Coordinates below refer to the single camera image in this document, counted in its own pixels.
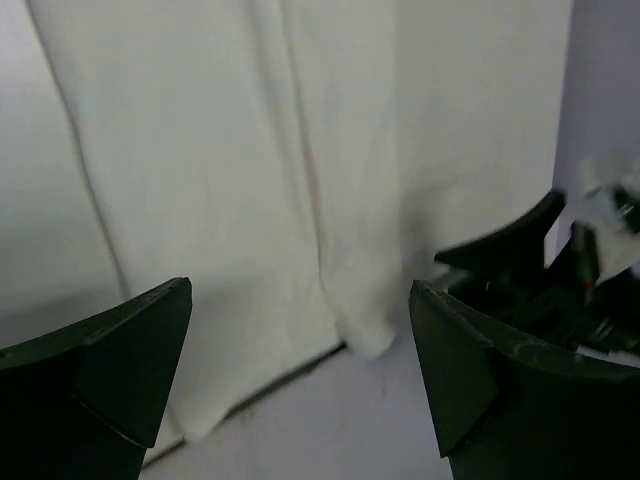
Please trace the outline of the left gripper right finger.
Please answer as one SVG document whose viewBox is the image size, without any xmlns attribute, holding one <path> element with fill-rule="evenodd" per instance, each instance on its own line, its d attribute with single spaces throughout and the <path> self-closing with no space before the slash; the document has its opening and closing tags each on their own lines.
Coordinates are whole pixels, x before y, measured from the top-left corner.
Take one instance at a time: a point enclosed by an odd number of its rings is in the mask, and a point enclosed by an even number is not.
<svg viewBox="0 0 640 480">
<path fill-rule="evenodd" d="M 639 372 L 559 348 L 417 281 L 409 311 L 457 479 L 635 479 Z"/>
</svg>

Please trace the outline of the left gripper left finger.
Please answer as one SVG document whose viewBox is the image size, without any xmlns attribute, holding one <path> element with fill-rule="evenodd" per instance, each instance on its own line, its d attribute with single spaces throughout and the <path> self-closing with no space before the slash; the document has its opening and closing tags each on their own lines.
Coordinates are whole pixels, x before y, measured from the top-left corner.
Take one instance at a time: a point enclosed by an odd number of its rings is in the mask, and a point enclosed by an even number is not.
<svg viewBox="0 0 640 480">
<path fill-rule="evenodd" d="M 192 284 L 177 277 L 2 349 L 2 478 L 138 478 L 191 312 Z"/>
</svg>

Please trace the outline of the white cartoon print t-shirt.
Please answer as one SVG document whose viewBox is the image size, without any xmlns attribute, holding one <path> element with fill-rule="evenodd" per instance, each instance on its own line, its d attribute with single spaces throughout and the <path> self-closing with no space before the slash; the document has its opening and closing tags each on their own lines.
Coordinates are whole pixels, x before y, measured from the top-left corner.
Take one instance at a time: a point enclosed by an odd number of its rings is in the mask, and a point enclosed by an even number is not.
<svg viewBox="0 0 640 480">
<path fill-rule="evenodd" d="M 132 293 L 193 285 L 189 440 L 550 188 L 568 1 L 33 1 Z"/>
</svg>

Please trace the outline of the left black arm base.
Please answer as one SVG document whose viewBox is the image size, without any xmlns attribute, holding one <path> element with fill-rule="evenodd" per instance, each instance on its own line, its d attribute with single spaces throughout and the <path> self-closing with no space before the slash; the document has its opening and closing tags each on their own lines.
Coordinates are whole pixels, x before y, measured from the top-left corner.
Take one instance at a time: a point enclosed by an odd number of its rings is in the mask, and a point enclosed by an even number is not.
<svg viewBox="0 0 640 480">
<path fill-rule="evenodd" d="M 501 229 L 440 250 L 437 263 L 458 274 L 454 298 L 549 343 L 604 353 L 639 352 L 639 275 L 635 261 L 605 271 L 603 235 L 584 222 L 551 263 L 545 237 L 566 206 L 551 189 L 531 210 Z"/>
</svg>

